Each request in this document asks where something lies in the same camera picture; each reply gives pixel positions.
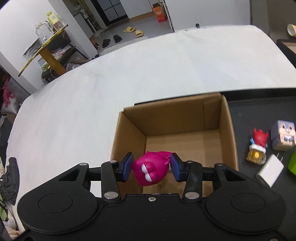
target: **black table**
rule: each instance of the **black table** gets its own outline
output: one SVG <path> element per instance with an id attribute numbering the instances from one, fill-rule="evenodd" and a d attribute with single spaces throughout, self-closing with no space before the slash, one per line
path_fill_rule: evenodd
<path id="1" fill-rule="evenodd" d="M 292 121 L 296 124 L 296 91 L 295 89 L 232 91 L 222 93 L 228 100 L 237 144 L 239 171 L 257 180 L 255 174 L 261 166 L 246 161 L 249 150 L 249 139 L 253 136 L 253 129 L 269 132 L 267 158 L 271 154 L 280 153 L 283 156 L 284 169 L 272 186 L 272 190 L 280 194 L 287 206 L 286 216 L 279 228 L 279 232 L 289 240 L 296 240 L 296 176 L 288 169 L 293 148 L 286 152 L 271 149 L 270 129 L 277 120 Z"/>

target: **green object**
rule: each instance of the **green object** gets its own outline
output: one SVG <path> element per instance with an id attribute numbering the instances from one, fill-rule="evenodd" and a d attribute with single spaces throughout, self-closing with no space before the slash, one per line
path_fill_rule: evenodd
<path id="1" fill-rule="evenodd" d="M 288 169 L 290 170 L 290 172 L 296 175 L 296 151 L 291 156 Z"/>
<path id="2" fill-rule="evenodd" d="M 0 218 L 2 221 L 7 220 L 7 208 L 3 203 L 2 195 L 0 194 Z"/>

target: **white phone charger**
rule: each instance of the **white phone charger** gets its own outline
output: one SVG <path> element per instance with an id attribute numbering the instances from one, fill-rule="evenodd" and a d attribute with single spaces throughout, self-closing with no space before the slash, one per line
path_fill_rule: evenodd
<path id="1" fill-rule="evenodd" d="M 283 158 L 279 160 L 277 158 L 278 155 L 279 154 L 275 156 L 274 154 L 271 154 L 266 163 L 256 174 L 256 178 L 265 186 L 272 187 L 284 168 L 284 165 L 281 162 Z"/>

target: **blue gripper pad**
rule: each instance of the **blue gripper pad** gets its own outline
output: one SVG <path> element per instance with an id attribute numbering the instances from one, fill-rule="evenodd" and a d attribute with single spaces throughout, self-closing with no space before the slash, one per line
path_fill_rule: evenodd
<path id="1" fill-rule="evenodd" d="M 177 159 L 174 157 L 173 154 L 171 154 L 171 156 L 170 156 L 170 168 L 172 169 L 175 180 L 177 182 L 181 181 L 179 162 L 177 161 Z"/>
<path id="2" fill-rule="evenodd" d="M 133 164 L 133 153 L 130 152 L 129 156 L 125 156 L 125 158 L 126 160 L 123 164 L 122 179 L 126 182 L 131 173 L 131 165 Z"/>

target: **floor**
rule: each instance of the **floor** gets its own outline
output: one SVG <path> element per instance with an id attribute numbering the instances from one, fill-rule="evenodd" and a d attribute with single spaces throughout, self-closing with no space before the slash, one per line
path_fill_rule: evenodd
<path id="1" fill-rule="evenodd" d="M 170 24 L 168 21 L 159 23 L 155 16 L 151 16 L 151 17 L 147 17 L 147 18 L 133 21 L 133 22 L 128 21 L 127 23 L 121 26 L 118 26 L 109 31 L 101 33 L 99 36 L 96 37 L 97 42 L 100 44 L 100 46 L 102 46 L 102 42 L 104 39 L 110 39 L 111 41 L 108 47 L 114 46 L 116 45 L 116 43 L 114 42 L 113 36 L 116 34 L 122 37 L 122 40 L 118 44 L 135 39 L 136 38 L 135 31 L 132 33 L 123 32 L 127 27 L 134 27 L 135 29 L 142 30 L 144 32 L 144 36 L 147 36 L 148 38 L 153 38 L 156 36 L 173 32 L 170 29 Z M 98 53 L 101 53 L 106 48 L 100 48 L 98 50 Z"/>

